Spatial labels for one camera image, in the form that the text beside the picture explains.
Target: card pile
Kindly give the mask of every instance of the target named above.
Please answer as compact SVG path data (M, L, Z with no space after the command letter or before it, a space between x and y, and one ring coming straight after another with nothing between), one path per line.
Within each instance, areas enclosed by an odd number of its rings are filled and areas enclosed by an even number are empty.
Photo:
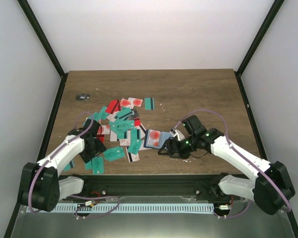
M142 104L142 99L117 99L111 101L108 106L102 107L100 112L93 114L95 121L100 124L107 124L99 128L97 138L104 142L105 136L109 135L110 141L119 141L120 146L107 149L103 153L103 157L93 158L85 164L86 170L92 170L94 175L103 174L105 172L103 159L111 162L125 158L125 155L127 155L129 163L135 162L140 160L139 151L150 149L145 146L144 140L142 140L146 136L147 130L141 123L136 109L136 107L141 107ZM154 109L153 98L145 99L145 109ZM73 161L66 166L64 171L72 168L74 168Z

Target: wooden table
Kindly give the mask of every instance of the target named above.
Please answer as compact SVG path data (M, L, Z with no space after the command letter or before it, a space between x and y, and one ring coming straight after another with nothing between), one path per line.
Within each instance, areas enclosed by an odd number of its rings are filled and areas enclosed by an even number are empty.
M88 101L76 101L77 94L90 94ZM221 114L228 125L232 141L259 156L254 135L232 69L193 70L126 70L126 71L71 71L69 73L47 154L52 152L74 127L77 116L84 111L99 112L111 100L153 97L155 110L137 108L147 129L169 131L187 113L195 109L209 109ZM196 113L207 127L224 131L219 118L210 113ZM85 116L79 119L83 124ZM119 146L105 136L107 148ZM199 156L205 151L197 151ZM187 162L158 156L157 150L139 151L140 160L129 163L127 157L104 162L106 174L219 174L238 173L229 163L213 155ZM79 156L75 167L63 174L92 174L85 170Z

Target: gray wall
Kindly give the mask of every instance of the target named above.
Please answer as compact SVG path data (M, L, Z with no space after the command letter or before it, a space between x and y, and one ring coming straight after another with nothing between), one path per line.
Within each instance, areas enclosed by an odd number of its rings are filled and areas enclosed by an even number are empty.
M65 71L237 69L273 0L29 0Z
M298 0L285 1L242 78L267 155L293 180L298 222Z
M17 1L0 0L0 237L35 162L60 78Z

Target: red circle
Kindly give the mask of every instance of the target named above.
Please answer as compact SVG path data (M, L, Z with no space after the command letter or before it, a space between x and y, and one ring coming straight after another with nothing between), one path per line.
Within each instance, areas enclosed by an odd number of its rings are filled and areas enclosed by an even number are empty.
M160 137L160 132L157 131L157 130L152 130L150 132L150 138L153 139L153 140L158 140Z
M128 105L131 105L131 102L129 102L128 100L122 100L122 101L120 102L120 105L121 105L122 107L126 107L126 106L128 106Z
M133 104L135 105L135 106L137 106L137 107L140 107L141 106L141 99L134 99L133 100Z

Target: gray floor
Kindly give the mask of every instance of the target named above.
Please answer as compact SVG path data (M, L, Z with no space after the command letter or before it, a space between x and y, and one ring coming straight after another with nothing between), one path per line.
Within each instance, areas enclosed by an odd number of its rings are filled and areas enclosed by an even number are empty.
M244 204L234 203L238 212ZM294 237L285 213L269 216L252 204L231 220L197 214L111 214L76 220L73 214L20 214L13 237L21 238L284 238Z

